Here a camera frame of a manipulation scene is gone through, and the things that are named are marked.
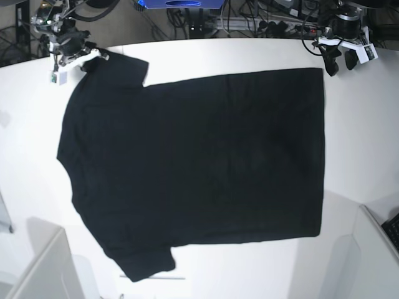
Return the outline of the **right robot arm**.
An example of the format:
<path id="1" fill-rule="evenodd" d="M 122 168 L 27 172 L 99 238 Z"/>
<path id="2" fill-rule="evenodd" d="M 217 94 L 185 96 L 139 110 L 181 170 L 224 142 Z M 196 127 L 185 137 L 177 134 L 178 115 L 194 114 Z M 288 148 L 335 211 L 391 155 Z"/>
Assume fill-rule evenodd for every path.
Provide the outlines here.
<path id="1" fill-rule="evenodd" d="M 89 42 L 89 31 L 79 30 L 77 21 L 95 22 L 109 15 L 117 6 L 118 1 L 42 1 L 36 15 L 31 19 L 31 25 L 38 33 L 49 38 L 49 53 L 53 60 L 52 75 L 59 81 L 62 74 L 76 66 L 100 58 L 109 59 L 109 55 Z M 96 16 L 86 17 L 77 10 L 88 5 L 103 12 Z"/>

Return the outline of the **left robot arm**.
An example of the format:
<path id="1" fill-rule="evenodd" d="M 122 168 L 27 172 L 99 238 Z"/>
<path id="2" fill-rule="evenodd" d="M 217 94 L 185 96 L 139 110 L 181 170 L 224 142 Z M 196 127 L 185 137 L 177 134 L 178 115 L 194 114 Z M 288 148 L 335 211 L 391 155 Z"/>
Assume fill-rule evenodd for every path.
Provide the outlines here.
<path id="1" fill-rule="evenodd" d="M 364 8 L 355 2 L 333 1 L 320 5 L 321 34 L 312 45 L 320 50 L 325 70 L 331 77 L 339 71 L 336 58 L 341 55 L 348 70 L 378 58 L 363 17 Z"/>

